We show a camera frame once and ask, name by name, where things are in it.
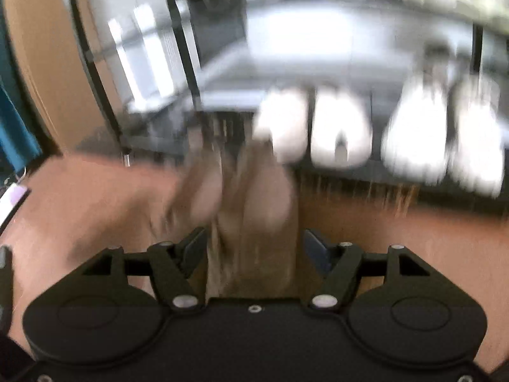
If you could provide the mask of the teal curtain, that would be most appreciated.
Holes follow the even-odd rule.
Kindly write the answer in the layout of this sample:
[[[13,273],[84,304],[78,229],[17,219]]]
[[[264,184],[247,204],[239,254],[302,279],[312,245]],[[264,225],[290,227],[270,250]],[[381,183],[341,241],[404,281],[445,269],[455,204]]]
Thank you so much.
[[[38,141],[21,118],[3,85],[1,85],[1,150],[16,172],[42,154]]]

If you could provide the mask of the white slipper left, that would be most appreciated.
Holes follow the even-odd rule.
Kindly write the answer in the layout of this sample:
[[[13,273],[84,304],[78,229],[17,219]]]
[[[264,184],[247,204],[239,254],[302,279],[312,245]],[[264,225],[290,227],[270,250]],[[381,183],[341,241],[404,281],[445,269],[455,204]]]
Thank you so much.
[[[309,96],[304,88],[273,88],[254,115],[252,138],[270,140],[278,162],[297,162],[307,150],[308,112]]]

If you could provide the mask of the black metal shoe rack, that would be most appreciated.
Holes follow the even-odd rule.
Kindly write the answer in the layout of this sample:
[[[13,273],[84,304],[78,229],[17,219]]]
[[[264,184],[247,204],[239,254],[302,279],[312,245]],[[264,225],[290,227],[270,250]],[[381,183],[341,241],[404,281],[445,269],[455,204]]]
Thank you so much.
[[[187,0],[64,0],[93,97],[115,143],[183,160],[204,144],[237,154],[273,88],[308,92],[308,143],[289,165],[369,191],[390,185],[475,211],[508,209],[508,0],[246,0],[246,37],[201,65]],[[425,185],[384,167],[380,144],[409,77],[425,73],[452,95],[468,74],[500,88],[505,175],[496,198],[465,191],[447,172]],[[316,167],[310,133],[317,89],[358,97],[373,128],[362,166]]]

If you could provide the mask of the black speaker box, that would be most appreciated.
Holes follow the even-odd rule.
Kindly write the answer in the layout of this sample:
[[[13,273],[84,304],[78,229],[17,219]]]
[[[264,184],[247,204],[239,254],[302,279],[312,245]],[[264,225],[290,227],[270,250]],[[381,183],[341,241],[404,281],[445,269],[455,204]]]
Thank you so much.
[[[246,0],[187,0],[201,65],[246,37]]]

